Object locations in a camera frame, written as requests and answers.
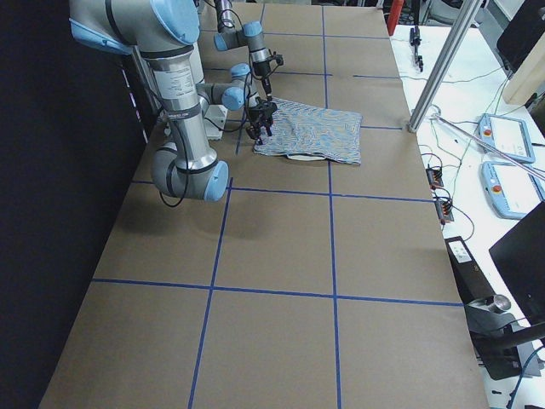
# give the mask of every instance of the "blue joint cap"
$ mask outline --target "blue joint cap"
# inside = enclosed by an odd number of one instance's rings
[[[242,31],[246,37],[255,37],[263,32],[263,27],[259,21],[251,21],[242,26]]]
[[[192,45],[200,34],[197,8],[192,0],[150,0],[161,26],[179,43]]]
[[[219,32],[214,35],[214,45],[218,51],[227,51],[227,44]]]
[[[229,111],[237,111],[244,105],[244,91],[238,87],[227,88],[221,96],[221,103]]]
[[[250,73],[250,67],[245,62],[241,62],[231,67],[231,79],[237,77],[246,77]]]
[[[223,197],[227,180],[229,179],[229,166],[224,161],[218,162],[212,175],[208,179],[208,184],[204,190],[203,199],[207,202],[217,202]]]
[[[130,55],[133,53],[132,47],[96,32],[73,19],[70,19],[70,28],[74,39],[78,43],[86,45],[91,49],[98,49],[100,51],[106,51],[107,53],[120,55]]]

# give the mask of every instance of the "blue tape line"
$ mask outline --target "blue tape line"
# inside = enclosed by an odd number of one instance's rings
[[[359,128],[366,130],[403,130],[400,126],[370,126],[370,125],[361,125]]]
[[[354,78],[379,78],[379,79],[401,79],[400,77],[389,77],[389,76],[382,76],[382,75],[358,75],[354,74]]]
[[[263,3],[263,8],[261,9],[261,17],[259,18],[259,22],[263,24],[263,16],[265,15],[265,4]]]
[[[352,301],[370,301],[370,302],[389,302],[396,304],[416,304],[416,305],[435,305],[439,307],[463,307],[461,302],[446,301],[424,301],[424,300],[404,300],[402,298],[381,298],[381,297],[360,297],[360,296],[337,296],[340,300]]]
[[[336,198],[349,198],[349,199],[374,199],[374,200],[394,200],[399,202],[421,202],[421,203],[433,203],[433,199],[411,199],[411,198],[390,198],[388,196],[372,196],[369,194],[342,194],[333,193]]]
[[[326,74],[322,74],[321,72],[286,72],[286,71],[275,71],[274,72],[275,74],[292,74],[292,75],[318,75],[318,76],[323,76],[323,75],[327,75],[328,77],[333,77],[333,74],[329,74],[329,73],[326,73]]]
[[[208,325],[210,305],[212,303],[212,295],[214,294],[215,275],[217,273],[218,264],[220,262],[221,245],[223,243],[223,234],[225,233],[225,226],[227,222],[227,212],[229,211],[229,200],[231,199],[232,178],[229,181],[229,187],[230,187],[229,190],[227,190],[227,199],[225,201],[225,209],[223,211],[223,219],[221,220],[220,238],[218,239],[218,247],[215,252],[214,270],[212,272],[212,280],[210,281],[210,288],[208,291],[208,300],[206,302],[206,310],[204,312],[203,330],[201,330],[201,337],[198,343],[197,362],[195,363],[195,369],[193,371],[191,393],[189,395],[189,402],[187,403],[188,409],[192,409],[193,400],[195,399],[195,389],[197,387],[198,370],[201,364],[201,358],[203,356],[204,337],[206,336],[206,327]]]
[[[322,37],[322,34],[296,34],[293,32],[265,32],[268,36]]]
[[[270,294],[270,295],[290,296],[290,297],[330,298],[330,299],[333,299],[336,297],[337,299],[340,299],[340,300],[349,300],[349,301],[389,302],[389,303],[397,303],[397,304],[416,304],[416,305],[437,305],[440,307],[463,307],[463,304],[459,302],[409,300],[409,299],[402,299],[402,298],[383,298],[383,297],[364,297],[364,296],[343,296],[339,294],[337,294],[337,296],[334,296],[332,294],[320,294],[320,293],[314,293],[314,292],[277,291],[277,290],[263,290],[258,288],[242,288],[242,287],[228,287],[228,286],[210,287],[209,285],[169,283],[169,282],[145,281],[145,280],[137,280],[137,279],[92,279],[91,281],[95,283],[106,283],[106,284],[147,285],[152,287],[187,288],[189,290],[210,291],[210,289],[212,289],[214,291]]]
[[[227,68],[203,68],[204,71],[229,71]],[[297,72],[297,71],[275,71],[274,74],[288,74],[288,75],[327,75],[333,77],[333,74],[323,74],[321,72]]]
[[[232,190],[239,190],[240,192],[262,192],[262,193],[283,193],[283,194],[302,194],[312,196],[329,196],[328,193],[319,192],[303,192],[303,191],[291,191],[291,190],[274,190],[274,189],[258,189],[253,187],[233,187]]]
[[[280,291],[280,290],[262,290],[258,288],[241,288],[216,286],[215,291],[244,292],[251,294],[270,294],[274,296],[293,296],[293,297],[311,297],[311,298],[333,298],[331,294],[319,294],[317,292],[299,292],[299,291]]]
[[[333,322],[335,329],[335,366],[337,385],[337,409],[342,409],[341,394],[341,352],[339,345],[339,311],[337,302],[337,272],[336,272],[336,250],[335,250],[335,218],[333,211],[333,177],[331,175],[331,162],[327,163],[328,184],[330,190],[330,241],[331,241],[331,280],[333,283]]]
[[[370,36],[342,36],[342,35],[336,35],[336,34],[330,34],[326,37],[332,37],[332,38],[363,38],[365,40],[389,40],[390,37],[370,37]]]
[[[242,130],[239,131],[237,148],[235,153],[238,155]],[[152,181],[133,181],[134,184],[146,184],[152,185]],[[321,193],[321,192],[305,192],[301,190],[276,190],[276,189],[260,189],[255,187],[227,187],[229,190],[237,190],[239,192],[258,192],[258,193],[281,193],[281,194],[300,194],[310,196],[333,196],[334,198],[345,199],[373,199],[373,200],[392,200],[398,202],[419,202],[419,203],[433,203],[433,199],[415,199],[415,198],[395,198],[389,196],[374,196],[372,194],[345,194],[345,193]]]
[[[324,90],[325,90],[325,109],[329,107],[329,96],[327,93],[327,58],[325,53],[325,18],[324,18],[324,6],[322,6],[322,43],[324,47]]]
[[[370,37],[370,36],[343,36],[336,34],[302,34],[295,32],[265,32],[268,36],[290,36],[290,37],[326,37],[326,38],[360,38],[363,40],[389,40],[389,37]]]
[[[131,284],[131,285],[149,285],[156,287],[175,287],[175,288],[190,288],[192,290],[209,290],[208,285],[198,284],[182,284],[182,283],[167,283],[160,281],[141,281],[137,279],[92,279],[95,283],[110,283],[110,284]]]

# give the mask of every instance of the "monitor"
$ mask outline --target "monitor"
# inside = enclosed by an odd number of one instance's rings
[[[545,202],[499,239],[490,256],[528,321],[545,321]]]

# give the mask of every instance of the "black clamp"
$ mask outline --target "black clamp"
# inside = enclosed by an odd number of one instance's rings
[[[261,145],[261,127],[265,128],[267,135],[272,136],[271,127],[273,126],[273,114],[278,110],[277,105],[272,101],[264,101],[257,98],[257,105],[248,108],[250,126],[246,130],[248,136]]]
[[[418,54],[418,47],[421,42],[420,29],[418,26],[414,26],[410,29],[410,45],[415,48],[413,55],[415,57],[415,64],[420,69],[420,72],[424,71],[424,61],[422,56]]]

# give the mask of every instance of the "striped cloth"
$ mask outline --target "striped cloth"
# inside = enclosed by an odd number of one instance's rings
[[[343,164],[361,164],[359,153],[359,113],[311,107],[275,98],[272,136],[261,132],[262,145],[254,151],[262,155],[309,155]]]

